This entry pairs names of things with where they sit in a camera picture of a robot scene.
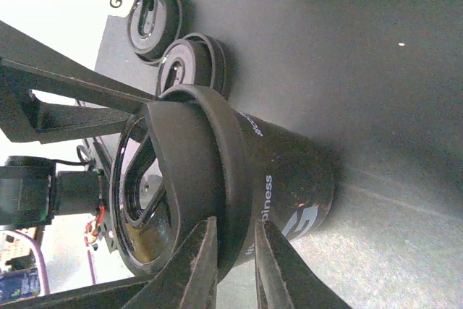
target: white wall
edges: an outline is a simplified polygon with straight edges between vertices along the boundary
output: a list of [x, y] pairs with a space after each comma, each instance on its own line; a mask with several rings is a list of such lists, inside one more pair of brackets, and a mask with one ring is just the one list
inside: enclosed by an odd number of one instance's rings
[[[94, 69], [107, 11], [101, 0], [1, 0], [0, 20], [21, 30], [76, 62]], [[36, 93], [50, 103], [74, 104], [70, 98]], [[7, 156], [26, 155], [77, 161], [76, 145], [81, 140], [41, 145], [11, 143], [0, 131], [0, 163]], [[83, 242], [88, 215], [59, 216], [46, 228], [43, 253], [47, 260], [51, 291], [90, 285], [90, 272]], [[95, 254], [98, 282], [130, 275], [117, 253], [109, 255], [101, 245]]]

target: red wire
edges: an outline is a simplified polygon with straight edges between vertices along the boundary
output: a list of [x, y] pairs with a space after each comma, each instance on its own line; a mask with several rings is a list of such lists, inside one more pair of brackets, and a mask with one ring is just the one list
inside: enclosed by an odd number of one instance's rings
[[103, 220], [103, 217], [104, 217], [104, 214], [105, 214], [104, 206], [99, 206], [99, 209], [100, 209], [99, 214], [97, 216], [95, 216], [95, 218], [92, 221], [88, 222], [87, 225], [85, 226], [85, 234], [90, 234], [90, 228], [92, 226], [92, 223], [96, 222], [95, 228], [91, 232], [91, 235], [94, 237], [93, 241], [88, 242], [87, 236], [84, 235], [85, 245], [87, 245], [87, 246], [93, 244], [97, 240], [97, 236], [98, 236], [98, 233], [99, 233], [99, 227], [101, 225], [101, 221]]

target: black wire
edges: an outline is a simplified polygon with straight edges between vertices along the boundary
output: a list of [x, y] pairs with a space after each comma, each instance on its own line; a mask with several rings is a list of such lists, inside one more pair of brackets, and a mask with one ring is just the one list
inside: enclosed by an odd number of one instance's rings
[[64, 164], [66, 166], [87, 166], [93, 163], [93, 160], [90, 157], [90, 154], [88, 153], [87, 149], [83, 145], [79, 145], [76, 150], [77, 150], [77, 157], [79, 157], [80, 162], [65, 161], [62, 159], [52, 159], [52, 161], [55, 163]]
[[90, 161], [83, 161], [83, 162], [71, 162], [71, 161], [64, 161], [62, 159], [52, 159], [55, 163], [65, 164], [67, 166], [86, 166], [90, 164]]

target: black rubber lid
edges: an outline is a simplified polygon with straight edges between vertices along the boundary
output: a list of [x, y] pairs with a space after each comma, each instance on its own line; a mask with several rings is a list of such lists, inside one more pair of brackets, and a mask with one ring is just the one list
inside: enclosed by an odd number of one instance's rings
[[142, 61], [157, 65], [182, 27], [181, 0], [137, 0], [127, 21], [129, 43]]

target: black rubber ring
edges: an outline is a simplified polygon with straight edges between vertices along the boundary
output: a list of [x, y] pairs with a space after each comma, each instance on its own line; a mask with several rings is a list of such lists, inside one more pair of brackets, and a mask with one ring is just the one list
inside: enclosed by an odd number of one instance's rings
[[226, 188], [224, 240], [218, 248], [218, 280], [233, 268], [249, 229], [252, 213], [250, 160], [244, 135], [233, 109], [211, 88], [175, 85], [161, 95], [166, 101], [196, 100], [207, 116], [216, 137]]
[[219, 92], [223, 97], [226, 92], [226, 58], [222, 45], [215, 39], [202, 33], [190, 33], [183, 39], [200, 41], [204, 43], [211, 55], [212, 72], [211, 72], [211, 88]]
[[[184, 10], [183, 10], [183, 5], [182, 5], [182, 0], [175, 0], [175, 2], [177, 3], [177, 11], [178, 11], [178, 15], [179, 15], [179, 20], [178, 20], [177, 31], [175, 33], [175, 36], [171, 40], [172, 42], [175, 41], [176, 39], [178, 39], [180, 37], [180, 35], [182, 34], [182, 25], [183, 25], [183, 17], [184, 17]], [[143, 63], [145, 63], [146, 65], [152, 66], [152, 67], [157, 67], [161, 63], [162, 58], [163, 58], [163, 55], [161, 55], [157, 59], [148, 59], [148, 58], [144, 57], [142, 54], [138, 54], [136, 52], [135, 52], [135, 55]]]

